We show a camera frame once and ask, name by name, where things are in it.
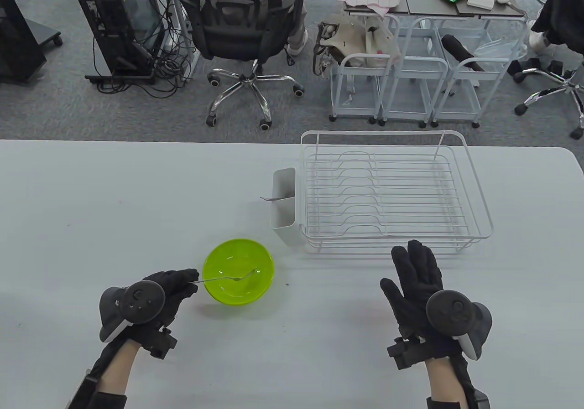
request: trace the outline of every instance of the computer tower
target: computer tower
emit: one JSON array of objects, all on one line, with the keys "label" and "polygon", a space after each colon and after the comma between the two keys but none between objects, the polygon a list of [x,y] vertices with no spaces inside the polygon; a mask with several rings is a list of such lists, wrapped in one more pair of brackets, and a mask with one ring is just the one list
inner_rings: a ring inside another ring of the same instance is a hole
[{"label": "computer tower", "polygon": [[99,46],[111,73],[104,78],[153,78],[155,58],[165,34],[157,0],[79,3],[94,34],[94,45]]},{"label": "computer tower", "polygon": [[28,82],[46,63],[14,0],[0,0],[0,81]]}]

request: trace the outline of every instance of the gray carpet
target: gray carpet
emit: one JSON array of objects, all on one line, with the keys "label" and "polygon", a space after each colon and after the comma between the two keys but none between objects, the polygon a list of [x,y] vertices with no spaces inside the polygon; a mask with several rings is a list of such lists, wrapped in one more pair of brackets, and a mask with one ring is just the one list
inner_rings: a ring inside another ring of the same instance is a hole
[{"label": "gray carpet", "polygon": [[[535,0],[518,1],[532,17],[540,8]],[[100,94],[83,78],[92,67],[92,34],[78,1],[19,0],[18,4],[29,19],[59,29],[64,46],[47,52],[48,62],[32,84],[0,85],[0,138],[294,143],[309,129],[381,129],[360,119],[329,122],[329,81],[311,72],[316,25],[327,13],[338,9],[336,0],[306,0],[311,41],[296,65],[288,67],[283,53],[266,64],[266,73],[288,73],[306,88],[305,96],[298,99],[287,85],[262,86],[274,118],[267,132],[258,127],[261,114],[247,91],[222,105],[218,126],[209,128],[204,122],[209,100],[218,92],[208,84],[206,72],[211,67],[237,72],[243,63],[201,60],[194,80],[166,100],[150,98],[139,88],[115,95]],[[576,67],[582,57],[559,48],[555,59],[563,60],[570,68]],[[554,96],[538,103],[523,117],[513,114],[517,103],[548,85],[540,78],[528,78],[517,85],[505,75],[480,128],[472,129],[469,123],[441,123],[440,128],[459,130],[471,145],[563,146],[584,164],[584,140],[575,141],[568,136],[577,123],[569,97]],[[390,122],[383,129],[417,129],[417,125]]]}]

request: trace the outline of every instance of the dish rack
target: dish rack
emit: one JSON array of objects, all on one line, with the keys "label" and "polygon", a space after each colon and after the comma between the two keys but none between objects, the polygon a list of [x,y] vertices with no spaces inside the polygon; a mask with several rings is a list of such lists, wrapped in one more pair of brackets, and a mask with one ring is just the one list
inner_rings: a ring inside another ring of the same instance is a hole
[{"label": "dish rack", "polygon": [[[347,136],[358,137],[358,144],[339,144]],[[331,142],[323,143],[325,138]],[[373,144],[379,138],[398,144]],[[301,148],[296,216],[313,251],[386,254],[415,238],[444,254],[492,234],[473,161],[458,132],[312,130],[302,135]]]}]

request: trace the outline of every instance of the hand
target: hand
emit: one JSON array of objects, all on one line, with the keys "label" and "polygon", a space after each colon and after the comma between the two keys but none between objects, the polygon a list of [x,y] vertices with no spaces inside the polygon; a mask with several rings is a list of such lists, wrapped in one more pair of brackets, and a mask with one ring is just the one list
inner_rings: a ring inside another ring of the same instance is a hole
[{"label": "hand", "polygon": [[417,240],[391,250],[396,265],[401,288],[387,278],[381,280],[381,290],[390,302],[404,338],[411,336],[425,339],[445,338],[434,330],[426,315],[426,303],[432,295],[442,290],[442,273],[436,265],[436,258],[427,246]]},{"label": "hand", "polygon": [[157,272],[145,277],[144,280],[158,283],[164,290],[166,300],[164,307],[152,321],[128,327],[121,333],[120,336],[124,339],[131,339],[142,345],[152,332],[157,332],[162,327],[168,327],[175,320],[181,301],[190,298],[192,294],[197,292],[198,286],[191,282],[198,281],[198,271],[196,269],[183,269],[181,271]]}]

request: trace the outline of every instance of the metal spoon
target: metal spoon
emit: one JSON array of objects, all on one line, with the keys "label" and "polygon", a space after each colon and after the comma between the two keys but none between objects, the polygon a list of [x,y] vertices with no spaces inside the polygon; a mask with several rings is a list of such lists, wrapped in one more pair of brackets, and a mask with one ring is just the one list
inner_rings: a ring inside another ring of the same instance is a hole
[{"label": "metal spoon", "polygon": [[207,281],[225,280],[225,279],[233,280],[233,281],[242,281],[244,278],[248,278],[248,276],[252,275],[256,271],[257,271],[257,267],[252,269],[250,271],[250,273],[248,273],[247,275],[244,275],[244,276],[218,276],[217,278],[208,278],[207,280],[192,281],[191,283],[198,284],[198,283],[205,283]]}]

